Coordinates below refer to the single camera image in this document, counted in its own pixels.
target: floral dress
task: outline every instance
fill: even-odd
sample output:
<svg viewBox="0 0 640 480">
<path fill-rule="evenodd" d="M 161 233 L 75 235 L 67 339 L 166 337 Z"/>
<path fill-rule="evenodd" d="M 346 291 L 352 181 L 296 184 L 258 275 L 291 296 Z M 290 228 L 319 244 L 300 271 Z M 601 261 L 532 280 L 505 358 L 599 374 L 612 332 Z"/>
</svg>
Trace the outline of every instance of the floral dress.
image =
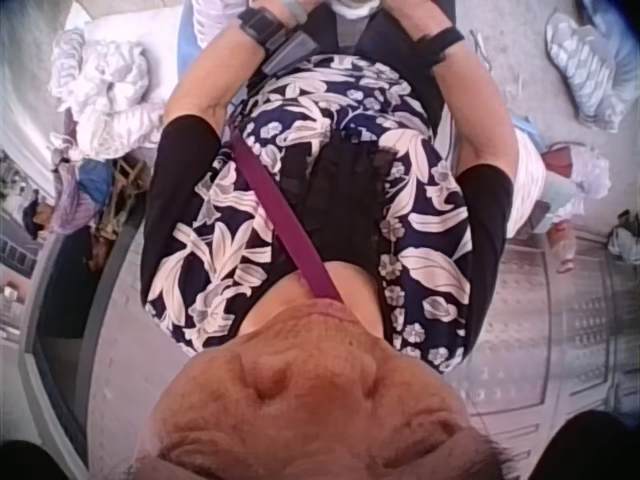
<svg viewBox="0 0 640 480">
<path fill-rule="evenodd" d="M 387 340 L 443 373 L 460 363 L 470 298 L 468 211 L 409 84 L 379 63 L 316 56 L 268 81 L 243 112 L 240 131 L 276 181 L 288 162 L 310 170 L 336 131 L 393 152 L 377 252 Z M 273 225 L 232 159 L 223 144 L 148 296 L 148 311 L 191 354 L 237 335 L 273 261 Z"/>
</svg>

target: mouth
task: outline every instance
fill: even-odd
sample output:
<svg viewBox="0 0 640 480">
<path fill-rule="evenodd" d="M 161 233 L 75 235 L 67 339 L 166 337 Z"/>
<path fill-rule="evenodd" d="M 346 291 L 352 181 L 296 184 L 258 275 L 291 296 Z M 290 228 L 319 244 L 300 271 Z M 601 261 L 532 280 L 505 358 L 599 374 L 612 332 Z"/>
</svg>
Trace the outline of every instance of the mouth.
<svg viewBox="0 0 640 480">
<path fill-rule="evenodd" d="M 351 313 L 346 306 L 334 300 L 311 300 L 280 312 L 274 319 L 274 322 L 290 322 L 300 321 L 305 318 L 313 317 L 320 321 L 334 320 L 348 326 L 357 326 L 362 328 L 358 319 Z"/>
</svg>

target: bottle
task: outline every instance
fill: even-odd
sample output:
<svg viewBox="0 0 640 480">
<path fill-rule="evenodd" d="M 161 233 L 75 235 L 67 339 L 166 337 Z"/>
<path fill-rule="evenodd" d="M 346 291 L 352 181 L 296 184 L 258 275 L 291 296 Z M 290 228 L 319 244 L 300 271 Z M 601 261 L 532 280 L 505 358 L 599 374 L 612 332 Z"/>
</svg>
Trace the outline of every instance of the bottle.
<svg viewBox="0 0 640 480">
<path fill-rule="evenodd" d="M 575 269 L 575 258 L 578 250 L 576 234 L 568 220 L 556 223 L 547 232 L 551 247 L 551 257 L 556 264 L 556 272 L 565 275 Z"/>
</svg>

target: black watch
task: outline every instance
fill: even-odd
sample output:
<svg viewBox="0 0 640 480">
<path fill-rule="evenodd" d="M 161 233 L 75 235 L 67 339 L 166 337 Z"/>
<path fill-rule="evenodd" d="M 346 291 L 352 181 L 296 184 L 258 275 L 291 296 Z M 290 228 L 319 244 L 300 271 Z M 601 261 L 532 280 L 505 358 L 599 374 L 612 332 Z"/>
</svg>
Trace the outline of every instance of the black watch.
<svg viewBox="0 0 640 480">
<path fill-rule="evenodd" d="M 249 7 L 238 15 L 240 29 L 271 55 L 288 36 L 284 23 L 265 7 Z"/>
<path fill-rule="evenodd" d="M 456 43 L 464 42 L 464 35 L 456 27 L 445 28 L 433 37 L 425 35 L 418 39 L 414 48 L 421 58 L 426 60 L 427 67 L 431 70 L 446 60 L 445 52 Z"/>
</svg>

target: purple strap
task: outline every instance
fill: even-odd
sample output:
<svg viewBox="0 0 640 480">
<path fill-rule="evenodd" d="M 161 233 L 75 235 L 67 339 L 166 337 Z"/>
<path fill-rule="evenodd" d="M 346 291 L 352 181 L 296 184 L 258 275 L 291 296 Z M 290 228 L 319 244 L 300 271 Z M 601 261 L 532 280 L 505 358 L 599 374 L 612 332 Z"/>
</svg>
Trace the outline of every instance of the purple strap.
<svg viewBox="0 0 640 480">
<path fill-rule="evenodd" d="M 307 281 L 313 295 L 316 298 L 342 302 L 318 251 L 262 162 L 238 133 L 233 134 L 231 145 L 236 165 L 258 197 L 275 227 L 276 234 Z"/>
</svg>

